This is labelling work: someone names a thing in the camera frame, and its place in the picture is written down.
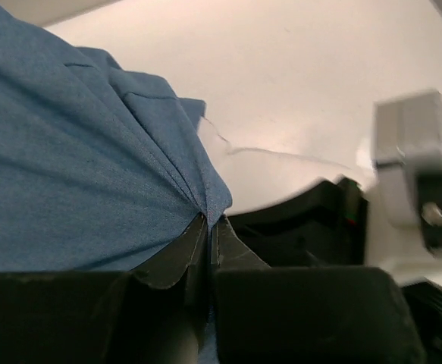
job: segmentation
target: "wrinkled fabric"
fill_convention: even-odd
[[[231,197],[202,109],[0,8],[0,271],[129,270],[212,227]]]

